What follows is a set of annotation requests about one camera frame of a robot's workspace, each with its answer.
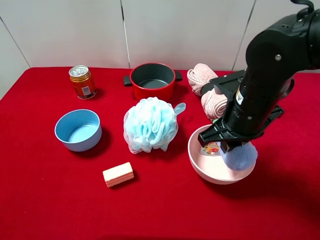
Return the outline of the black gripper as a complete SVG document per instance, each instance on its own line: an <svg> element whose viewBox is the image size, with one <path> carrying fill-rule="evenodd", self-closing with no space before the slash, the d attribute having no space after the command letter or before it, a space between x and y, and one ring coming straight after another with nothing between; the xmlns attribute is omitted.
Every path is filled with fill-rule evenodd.
<svg viewBox="0 0 320 240"><path fill-rule="evenodd" d="M204 95L215 87L227 97L227 105L223 116L198 134L201 146L220 142L220 149L230 152L261 137L284 113L277 103L285 92L285 80L278 77L253 76L244 69L211 79L200 93Z"/></svg>

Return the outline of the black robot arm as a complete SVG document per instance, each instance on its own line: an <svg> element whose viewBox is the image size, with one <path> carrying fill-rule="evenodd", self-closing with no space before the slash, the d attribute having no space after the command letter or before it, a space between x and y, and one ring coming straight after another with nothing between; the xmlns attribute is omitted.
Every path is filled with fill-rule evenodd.
<svg viewBox="0 0 320 240"><path fill-rule="evenodd" d="M260 138L284 111L278 106L295 85L294 74L320 67L320 12L309 0L259 33L246 49L244 70L213 78L201 89L226 97L223 116L198 134L202 146L219 142L224 152Z"/></svg>

